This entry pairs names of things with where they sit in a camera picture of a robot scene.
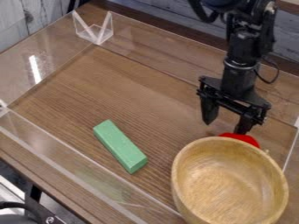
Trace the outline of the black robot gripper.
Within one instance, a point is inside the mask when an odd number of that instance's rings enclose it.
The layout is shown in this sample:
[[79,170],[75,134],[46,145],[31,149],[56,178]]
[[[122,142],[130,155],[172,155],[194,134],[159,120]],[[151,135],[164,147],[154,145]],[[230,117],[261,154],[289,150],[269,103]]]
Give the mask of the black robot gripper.
[[198,96],[200,97],[202,120],[210,125],[223,107],[240,115],[235,134],[246,135],[257,124],[262,124],[271,109],[270,102],[258,95],[255,82],[261,61],[236,62],[226,58],[222,78],[202,76]]

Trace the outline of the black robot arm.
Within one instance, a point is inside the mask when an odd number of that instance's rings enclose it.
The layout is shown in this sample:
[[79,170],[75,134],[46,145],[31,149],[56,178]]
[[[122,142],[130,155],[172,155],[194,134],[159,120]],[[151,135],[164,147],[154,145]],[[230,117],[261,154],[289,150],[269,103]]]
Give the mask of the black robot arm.
[[228,51],[223,60],[223,75],[202,76],[202,120],[215,121],[222,108],[239,115],[238,134],[247,134],[263,124],[271,103],[255,90],[257,81],[271,84],[259,74],[261,61],[274,51],[277,0],[188,0],[199,19],[211,23],[220,20],[227,26]]

